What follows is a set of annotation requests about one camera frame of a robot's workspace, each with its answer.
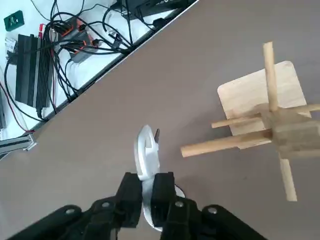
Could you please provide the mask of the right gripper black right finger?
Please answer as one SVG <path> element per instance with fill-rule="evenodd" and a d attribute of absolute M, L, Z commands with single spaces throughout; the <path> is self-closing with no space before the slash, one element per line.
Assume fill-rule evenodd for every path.
<path fill-rule="evenodd" d="M 194 200 L 179 197 L 172 172 L 155 175 L 150 205 L 153 225 L 162 228 L 161 240 L 265 239 L 220 205 L 199 210 Z"/>

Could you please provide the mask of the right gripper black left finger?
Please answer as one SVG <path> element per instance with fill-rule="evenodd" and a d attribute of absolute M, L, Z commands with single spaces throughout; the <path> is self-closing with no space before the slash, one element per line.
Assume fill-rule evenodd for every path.
<path fill-rule="evenodd" d="M 142 210 L 142 183 L 127 172 L 114 196 L 82 209 L 65 205 L 11 236 L 12 240 L 116 240 L 122 228 L 136 228 Z"/>

